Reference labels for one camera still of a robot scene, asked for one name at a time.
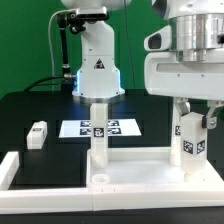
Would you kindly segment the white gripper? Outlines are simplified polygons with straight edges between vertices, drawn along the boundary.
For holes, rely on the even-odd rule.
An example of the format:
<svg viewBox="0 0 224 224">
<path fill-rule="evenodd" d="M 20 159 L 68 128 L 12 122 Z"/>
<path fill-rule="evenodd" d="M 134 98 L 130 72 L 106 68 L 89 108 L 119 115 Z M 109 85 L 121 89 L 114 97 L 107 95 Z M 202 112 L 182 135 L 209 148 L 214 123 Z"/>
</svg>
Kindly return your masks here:
<svg viewBox="0 0 224 224">
<path fill-rule="evenodd" d="M 208 100 L 202 127 L 214 129 L 224 108 L 224 51 L 209 51 L 202 62 L 178 62 L 171 52 L 149 53 L 144 82 L 149 94 L 178 97 L 175 106 L 180 116 L 190 113 L 187 98 Z"/>
</svg>

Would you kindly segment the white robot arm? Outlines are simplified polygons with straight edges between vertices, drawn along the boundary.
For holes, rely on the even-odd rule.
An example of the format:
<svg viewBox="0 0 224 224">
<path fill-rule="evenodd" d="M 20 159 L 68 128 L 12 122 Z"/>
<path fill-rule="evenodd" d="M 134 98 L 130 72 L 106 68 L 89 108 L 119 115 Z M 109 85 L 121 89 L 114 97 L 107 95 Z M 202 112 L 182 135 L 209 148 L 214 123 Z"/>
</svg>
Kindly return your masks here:
<svg viewBox="0 0 224 224">
<path fill-rule="evenodd" d="M 61 0 L 67 24 L 82 40 L 82 66 L 75 96 L 110 98 L 121 93 L 114 62 L 114 32 L 105 23 L 109 12 L 132 0 Z M 168 25 L 144 40 L 148 52 L 144 82 L 152 95 L 171 96 L 181 115 L 187 100 L 208 102 L 202 126 L 213 129 L 224 107 L 224 0 L 151 0 Z"/>
</svg>

